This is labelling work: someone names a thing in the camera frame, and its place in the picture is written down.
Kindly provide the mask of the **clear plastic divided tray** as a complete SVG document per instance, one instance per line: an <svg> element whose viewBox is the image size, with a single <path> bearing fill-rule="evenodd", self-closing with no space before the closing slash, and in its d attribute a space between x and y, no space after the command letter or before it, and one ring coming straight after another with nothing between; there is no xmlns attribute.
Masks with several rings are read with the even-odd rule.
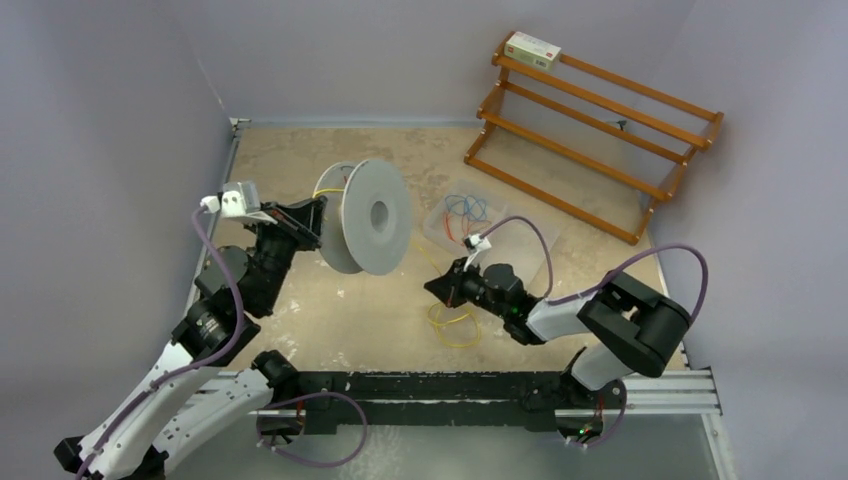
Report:
<svg viewBox="0 0 848 480"><path fill-rule="evenodd" d="M542 233L548 247L560 235L560 229L541 216L512 206L502 196L469 180L453 181L436 196L436 203L421 224L423 236L456 257L466 253L462 238L480 233L510 215L521 215L532 221ZM535 273L544 263L541 245L525 223L513 221L490 235L493 249L481 262L509 263L516 270L529 268Z"/></svg>

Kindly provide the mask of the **white perforated cable spool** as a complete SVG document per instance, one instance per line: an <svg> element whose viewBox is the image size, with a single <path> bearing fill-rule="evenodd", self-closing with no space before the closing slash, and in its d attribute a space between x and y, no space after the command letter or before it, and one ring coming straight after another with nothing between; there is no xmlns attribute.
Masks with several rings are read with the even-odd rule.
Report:
<svg viewBox="0 0 848 480"><path fill-rule="evenodd" d="M381 158L337 162L313 192L327 200L320 254L343 274L387 275L401 263L412 231L412 205L400 170Z"/></svg>

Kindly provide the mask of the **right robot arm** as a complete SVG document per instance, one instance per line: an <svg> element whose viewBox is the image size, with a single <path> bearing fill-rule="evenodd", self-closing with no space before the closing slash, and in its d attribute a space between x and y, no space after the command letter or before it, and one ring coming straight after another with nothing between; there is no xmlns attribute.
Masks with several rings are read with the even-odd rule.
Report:
<svg viewBox="0 0 848 480"><path fill-rule="evenodd" d="M576 407L631 373L660 377L693 323L685 308L625 272L566 303L531 294L509 264L480 268L463 258L423 287L447 307L470 303L500 318L521 345L593 334L596 344L572 359L561 381L564 399Z"/></svg>

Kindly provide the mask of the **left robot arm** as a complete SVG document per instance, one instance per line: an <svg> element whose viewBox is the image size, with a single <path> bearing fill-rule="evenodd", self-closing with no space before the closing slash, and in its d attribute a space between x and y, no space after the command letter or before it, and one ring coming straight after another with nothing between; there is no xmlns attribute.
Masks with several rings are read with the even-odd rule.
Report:
<svg viewBox="0 0 848 480"><path fill-rule="evenodd" d="M54 455L78 479L163 479L238 416L297 399L294 367L277 351L190 405L189 400L260 332L272 314L294 256L321 245L323 196L292 205L249 201L235 214L255 237L249 249L215 247L196 230L211 259L195 277L197 299L148 374L95 430L59 442Z"/></svg>

